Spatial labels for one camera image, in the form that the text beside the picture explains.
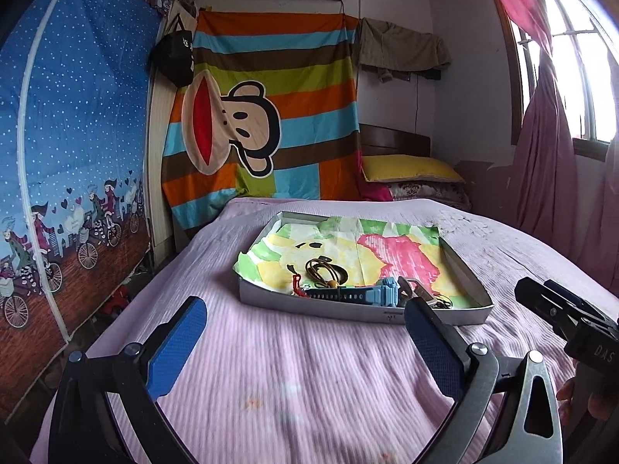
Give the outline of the right hand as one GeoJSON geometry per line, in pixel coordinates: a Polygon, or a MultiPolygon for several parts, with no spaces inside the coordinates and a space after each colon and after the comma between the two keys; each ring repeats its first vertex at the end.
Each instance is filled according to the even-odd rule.
{"type": "MultiPolygon", "coordinates": [[[[562,426],[568,426],[570,423],[575,384],[575,378],[570,378],[556,393],[556,399],[559,402],[559,419],[562,426]]],[[[606,421],[613,414],[617,404],[618,391],[609,384],[588,397],[588,413],[594,419],[606,421]]]]}

